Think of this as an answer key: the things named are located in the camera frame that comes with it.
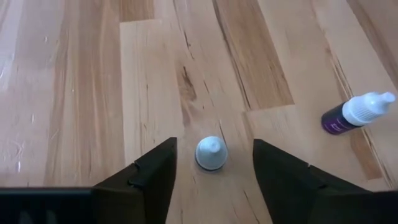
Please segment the white cap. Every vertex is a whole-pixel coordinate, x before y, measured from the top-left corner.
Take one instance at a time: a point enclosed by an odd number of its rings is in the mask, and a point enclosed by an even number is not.
[[[226,144],[217,136],[202,139],[195,151],[195,159],[199,166],[210,171],[221,168],[227,157]]]
[[[364,126],[386,114],[389,105],[395,100],[396,97],[390,92],[355,96],[343,105],[343,116],[355,126]]]

